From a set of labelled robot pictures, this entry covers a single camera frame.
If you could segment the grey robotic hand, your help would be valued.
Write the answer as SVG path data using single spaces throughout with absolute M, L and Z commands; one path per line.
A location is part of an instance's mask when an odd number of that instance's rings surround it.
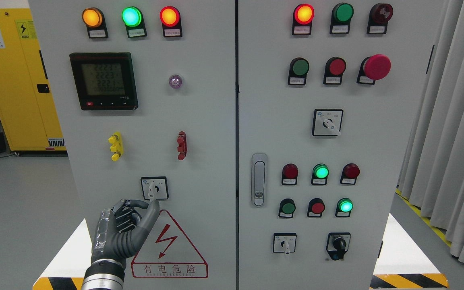
M 135 256 L 160 215 L 156 199 L 121 199 L 110 209 L 104 209 L 96 226 L 91 248 L 91 262 L 113 260 L 126 268 L 126 259 Z

